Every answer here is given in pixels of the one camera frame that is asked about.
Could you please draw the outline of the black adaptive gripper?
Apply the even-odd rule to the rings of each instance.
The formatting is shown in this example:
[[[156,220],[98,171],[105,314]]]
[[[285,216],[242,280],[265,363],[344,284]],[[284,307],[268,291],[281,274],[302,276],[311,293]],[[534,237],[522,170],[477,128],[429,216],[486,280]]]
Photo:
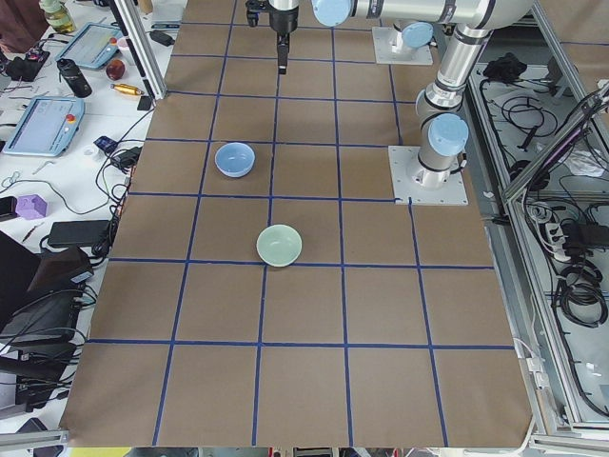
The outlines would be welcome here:
[[[277,32],[277,64],[278,73],[287,72],[289,55],[289,34],[298,28],[298,0],[269,0],[269,24]]]

